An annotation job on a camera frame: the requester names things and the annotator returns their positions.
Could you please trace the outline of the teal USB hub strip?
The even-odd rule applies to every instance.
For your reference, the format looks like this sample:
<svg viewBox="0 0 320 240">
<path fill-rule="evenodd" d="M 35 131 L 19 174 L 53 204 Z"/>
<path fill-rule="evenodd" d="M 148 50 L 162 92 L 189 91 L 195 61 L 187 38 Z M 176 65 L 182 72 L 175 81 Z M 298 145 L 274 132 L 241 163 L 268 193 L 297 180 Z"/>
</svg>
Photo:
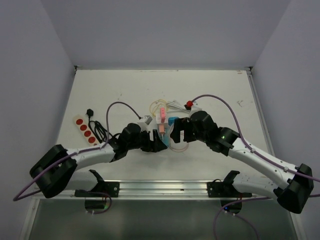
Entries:
<svg viewBox="0 0 320 240">
<path fill-rule="evenodd" d="M 161 134 L 162 142 L 169 148 L 170 147 L 170 137 L 167 134 Z"/>
</svg>

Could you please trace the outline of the pink charger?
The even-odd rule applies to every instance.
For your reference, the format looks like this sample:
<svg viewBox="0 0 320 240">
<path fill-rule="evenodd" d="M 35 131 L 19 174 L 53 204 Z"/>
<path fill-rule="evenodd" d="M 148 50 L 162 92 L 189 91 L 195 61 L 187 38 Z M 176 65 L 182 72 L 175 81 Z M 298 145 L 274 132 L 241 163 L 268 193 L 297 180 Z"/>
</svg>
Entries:
<svg viewBox="0 0 320 240">
<path fill-rule="evenodd" d="M 159 110 L 160 122 L 163 124 L 166 120 L 166 109 L 161 107 Z"/>
</svg>

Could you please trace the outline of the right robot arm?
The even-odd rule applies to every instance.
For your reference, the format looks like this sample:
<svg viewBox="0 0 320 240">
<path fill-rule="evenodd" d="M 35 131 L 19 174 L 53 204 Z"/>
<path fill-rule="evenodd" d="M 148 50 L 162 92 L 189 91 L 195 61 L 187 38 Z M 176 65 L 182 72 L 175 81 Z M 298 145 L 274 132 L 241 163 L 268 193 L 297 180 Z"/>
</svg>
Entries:
<svg viewBox="0 0 320 240">
<path fill-rule="evenodd" d="M 203 142 L 212 151 L 241 161 L 262 174 L 254 176 L 238 170 L 230 171 L 223 181 L 208 183 L 217 197 L 248 197 L 256 194 L 274 199 L 284 209 L 300 214 L 313 191 L 313 175 L 308 165 L 295 166 L 259 148 L 255 149 L 238 132 L 217 126 L 203 110 L 190 117 L 176 118 L 170 138 L 175 143 Z"/>
</svg>

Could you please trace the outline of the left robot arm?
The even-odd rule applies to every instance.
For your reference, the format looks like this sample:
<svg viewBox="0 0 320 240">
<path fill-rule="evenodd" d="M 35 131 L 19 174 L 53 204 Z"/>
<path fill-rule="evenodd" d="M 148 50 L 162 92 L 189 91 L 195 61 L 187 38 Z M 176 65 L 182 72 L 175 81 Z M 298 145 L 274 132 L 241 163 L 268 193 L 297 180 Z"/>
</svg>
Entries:
<svg viewBox="0 0 320 240">
<path fill-rule="evenodd" d="M 142 130 L 138 124 L 129 123 L 107 143 L 78 149 L 66 149 L 61 144 L 54 145 L 31 168 L 29 174 L 40 192 L 50 199 L 66 190 L 72 176 L 80 169 L 118 161 L 131 150 L 158 153 L 167 148 L 156 129 Z"/>
</svg>

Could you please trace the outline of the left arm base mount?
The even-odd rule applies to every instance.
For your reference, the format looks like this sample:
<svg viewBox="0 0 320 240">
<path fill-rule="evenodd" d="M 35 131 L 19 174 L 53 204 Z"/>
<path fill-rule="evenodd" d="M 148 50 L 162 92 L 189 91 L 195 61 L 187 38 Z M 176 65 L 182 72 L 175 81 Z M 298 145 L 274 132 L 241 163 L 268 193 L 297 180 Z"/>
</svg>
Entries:
<svg viewBox="0 0 320 240">
<path fill-rule="evenodd" d="M 98 182 L 91 190 L 76 189 L 74 196 L 83 198 L 117 198 L 120 191 L 120 182 L 118 181 L 101 181 Z"/>
</svg>

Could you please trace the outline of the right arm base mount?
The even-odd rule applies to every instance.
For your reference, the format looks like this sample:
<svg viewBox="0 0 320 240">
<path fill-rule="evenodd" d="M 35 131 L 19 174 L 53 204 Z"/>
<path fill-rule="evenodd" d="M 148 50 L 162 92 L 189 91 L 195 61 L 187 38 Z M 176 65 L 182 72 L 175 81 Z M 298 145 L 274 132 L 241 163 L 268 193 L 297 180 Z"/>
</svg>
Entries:
<svg viewBox="0 0 320 240">
<path fill-rule="evenodd" d="M 233 186 L 233 180 L 218 180 L 209 181 L 206 183 L 207 194 L 209 198 L 250 198 L 252 193 L 239 192 Z"/>
</svg>

